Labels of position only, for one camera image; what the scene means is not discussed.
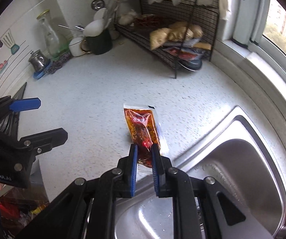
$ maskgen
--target gold mug handle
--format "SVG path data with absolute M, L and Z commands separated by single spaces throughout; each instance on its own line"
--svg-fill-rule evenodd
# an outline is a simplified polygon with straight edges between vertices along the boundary
M 80 49 L 81 49 L 84 53 L 91 54 L 92 51 L 90 51 L 90 50 L 84 50 L 84 49 L 82 48 L 82 45 L 83 45 L 84 41 L 86 41 L 86 39 L 83 39 L 83 40 L 81 41 L 81 43 L 80 43 Z

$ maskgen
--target sink basin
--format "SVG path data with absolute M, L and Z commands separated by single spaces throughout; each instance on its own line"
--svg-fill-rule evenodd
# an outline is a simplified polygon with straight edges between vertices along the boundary
M 191 177 L 214 177 L 271 235 L 284 225 L 286 177 L 240 107 L 172 164 Z M 155 196 L 151 176 L 137 183 L 134 198 L 117 201 L 115 217 L 115 238 L 173 238 L 172 198 Z

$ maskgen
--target glass carafe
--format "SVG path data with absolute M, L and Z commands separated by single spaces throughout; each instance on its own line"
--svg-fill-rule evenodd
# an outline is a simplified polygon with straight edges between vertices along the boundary
M 68 51 L 68 42 L 66 38 L 54 30 L 51 22 L 50 10 L 42 12 L 37 20 L 40 22 L 47 45 L 48 52 L 53 59 Z

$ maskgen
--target countertop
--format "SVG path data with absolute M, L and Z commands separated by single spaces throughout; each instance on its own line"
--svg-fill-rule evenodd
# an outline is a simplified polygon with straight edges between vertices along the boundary
M 124 103 L 155 106 L 172 159 L 236 105 L 271 150 L 286 155 L 260 109 L 212 63 L 204 61 L 197 72 L 180 70 L 175 80 L 169 66 L 125 38 L 103 55 L 72 58 L 53 75 L 30 78 L 24 97 L 39 97 L 42 104 L 38 110 L 21 112 L 19 138 L 59 127 L 68 132 L 64 145 L 37 157 L 50 201 L 75 178 L 97 178 L 128 155 L 131 137 Z M 145 175 L 138 172 L 138 179 Z

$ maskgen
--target metal screw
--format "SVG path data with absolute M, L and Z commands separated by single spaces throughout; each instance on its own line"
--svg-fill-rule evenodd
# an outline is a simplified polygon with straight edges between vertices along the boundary
M 170 174 L 176 174 L 176 173 L 178 172 L 178 169 L 175 168 L 175 167 L 170 167 L 170 168 L 168 169 L 168 172 L 169 172 Z
M 114 168 L 114 169 L 112 170 L 112 173 L 115 174 L 115 175 L 119 175 L 119 174 L 122 173 L 122 169 L 120 169 L 120 168 Z
M 23 144 L 28 147 L 31 144 L 31 141 L 30 140 L 26 140 L 26 141 L 24 141 Z
M 22 170 L 22 164 L 15 164 L 14 165 L 14 170 L 16 170 L 17 172 L 20 172 Z
M 206 177 L 205 181 L 210 185 L 215 183 L 215 179 L 213 177 L 210 177 L 210 176 Z
M 83 179 L 83 178 L 76 178 L 74 183 L 76 185 L 83 185 L 85 183 L 85 179 Z

